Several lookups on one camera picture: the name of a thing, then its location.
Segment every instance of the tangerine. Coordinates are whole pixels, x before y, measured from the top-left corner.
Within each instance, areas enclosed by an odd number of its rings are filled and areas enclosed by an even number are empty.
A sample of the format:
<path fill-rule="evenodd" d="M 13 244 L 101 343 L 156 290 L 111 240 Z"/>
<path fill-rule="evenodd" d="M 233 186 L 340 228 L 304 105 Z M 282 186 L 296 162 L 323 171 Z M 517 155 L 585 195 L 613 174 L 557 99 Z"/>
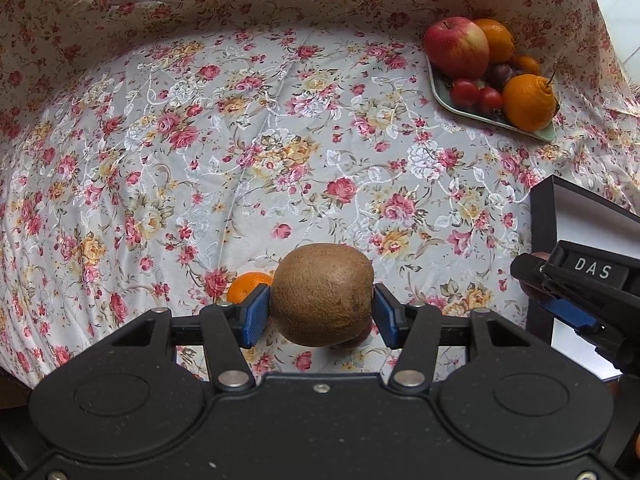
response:
<path fill-rule="evenodd" d="M 514 68 L 524 70 L 527 74 L 540 75 L 540 63 L 526 54 L 513 56 L 510 59 L 509 64 Z"/>
<path fill-rule="evenodd" d="M 517 128 L 533 133 L 544 128 L 556 114 L 551 81 L 533 74 L 517 75 L 502 90 L 502 110 Z"/>
<path fill-rule="evenodd" d="M 261 283 L 271 285 L 273 277 L 264 272 L 246 272 L 240 274 L 226 292 L 226 300 L 230 303 L 242 303 L 242 300 L 254 291 Z"/>
<path fill-rule="evenodd" d="M 506 63 L 513 56 L 513 34 L 506 25 L 489 18 L 474 20 L 489 42 L 489 63 Z"/>

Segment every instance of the plate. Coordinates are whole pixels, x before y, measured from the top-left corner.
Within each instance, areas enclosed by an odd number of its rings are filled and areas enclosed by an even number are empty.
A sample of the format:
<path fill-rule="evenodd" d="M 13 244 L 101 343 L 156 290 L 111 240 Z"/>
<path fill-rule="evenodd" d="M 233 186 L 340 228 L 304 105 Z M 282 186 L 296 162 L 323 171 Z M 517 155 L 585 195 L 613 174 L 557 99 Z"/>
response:
<path fill-rule="evenodd" d="M 433 95 L 436 97 L 436 101 L 438 101 L 442 106 L 444 106 L 450 112 L 453 112 L 455 114 L 462 115 L 465 117 L 469 117 L 471 119 L 475 119 L 478 121 L 482 121 L 483 123 L 489 123 L 489 124 L 493 124 L 494 126 L 500 126 L 501 128 L 511 130 L 512 132 L 517 132 L 519 134 L 533 137 L 535 139 L 544 140 L 545 142 L 553 142 L 556 139 L 556 128 L 554 126 L 553 121 L 551 121 L 547 126 L 542 128 L 541 130 L 536 130 L 531 134 L 529 132 L 525 132 L 524 130 L 516 128 L 515 126 L 511 126 L 509 123 L 506 123 L 503 121 L 494 121 L 492 119 L 488 119 L 480 115 L 465 112 L 464 110 L 458 110 L 451 103 L 451 99 L 449 99 L 449 90 L 447 90 L 444 80 L 441 79 L 436 73 L 434 73 L 433 69 L 431 68 L 431 63 L 429 62 L 429 60 L 427 60 L 427 67 L 429 69 L 431 91 L 433 91 Z"/>

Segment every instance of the red tomato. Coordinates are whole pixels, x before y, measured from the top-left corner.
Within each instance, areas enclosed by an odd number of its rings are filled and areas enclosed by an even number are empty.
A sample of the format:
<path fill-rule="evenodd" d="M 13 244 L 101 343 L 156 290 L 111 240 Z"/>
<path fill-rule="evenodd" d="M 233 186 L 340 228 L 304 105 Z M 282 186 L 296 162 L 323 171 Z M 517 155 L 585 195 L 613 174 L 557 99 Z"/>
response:
<path fill-rule="evenodd" d="M 471 79 L 455 79 L 449 92 L 451 102 L 459 108 L 469 108 L 478 102 L 480 91 Z"/>
<path fill-rule="evenodd" d="M 493 112 L 502 110 L 502 96 L 495 88 L 485 86 L 480 91 L 478 98 L 478 108 L 484 115 L 491 115 Z"/>

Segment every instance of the tile floor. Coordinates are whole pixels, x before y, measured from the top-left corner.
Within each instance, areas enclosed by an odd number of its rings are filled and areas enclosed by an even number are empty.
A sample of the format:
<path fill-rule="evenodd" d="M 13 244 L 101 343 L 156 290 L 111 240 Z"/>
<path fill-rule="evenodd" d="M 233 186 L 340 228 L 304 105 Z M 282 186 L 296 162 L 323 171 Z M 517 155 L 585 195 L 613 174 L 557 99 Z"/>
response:
<path fill-rule="evenodd" d="M 640 82 L 640 0 L 598 0 L 611 41 L 631 78 Z"/>

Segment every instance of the brown kiwi fruit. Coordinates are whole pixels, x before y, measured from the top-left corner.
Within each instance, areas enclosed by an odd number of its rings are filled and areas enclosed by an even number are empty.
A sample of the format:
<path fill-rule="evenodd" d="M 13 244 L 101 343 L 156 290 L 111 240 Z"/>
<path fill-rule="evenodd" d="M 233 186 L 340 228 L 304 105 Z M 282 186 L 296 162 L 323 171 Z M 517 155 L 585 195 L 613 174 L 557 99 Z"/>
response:
<path fill-rule="evenodd" d="M 271 319 L 302 346 L 343 343 L 366 329 L 371 317 L 373 266 L 360 251 L 309 244 L 291 251 L 271 284 Z"/>

